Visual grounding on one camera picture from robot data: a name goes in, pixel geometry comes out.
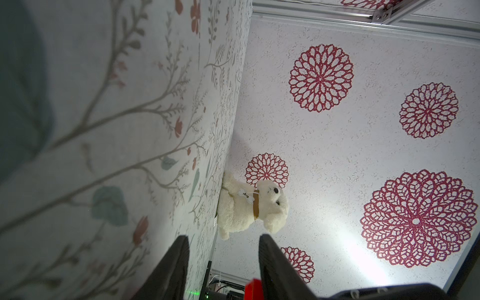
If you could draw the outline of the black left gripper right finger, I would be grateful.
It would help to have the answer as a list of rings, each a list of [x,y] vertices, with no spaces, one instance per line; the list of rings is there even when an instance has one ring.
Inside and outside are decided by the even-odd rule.
[[[270,235],[260,236],[258,256],[265,300],[317,300]]]

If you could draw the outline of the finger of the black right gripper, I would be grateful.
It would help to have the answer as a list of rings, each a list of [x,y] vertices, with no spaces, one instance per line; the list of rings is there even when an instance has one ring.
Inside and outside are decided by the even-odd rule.
[[[338,292],[319,300],[453,300],[440,287],[430,283],[367,287]]]

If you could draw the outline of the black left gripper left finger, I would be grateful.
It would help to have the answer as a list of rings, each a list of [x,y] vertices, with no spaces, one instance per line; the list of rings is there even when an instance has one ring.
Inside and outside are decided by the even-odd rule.
[[[178,236],[132,300],[183,300],[189,257],[188,237]]]

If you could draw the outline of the red lego brick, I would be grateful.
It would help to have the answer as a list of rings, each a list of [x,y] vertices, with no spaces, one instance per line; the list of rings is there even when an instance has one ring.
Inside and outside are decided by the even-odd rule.
[[[260,279],[252,279],[244,289],[243,300],[264,300],[263,285]]]

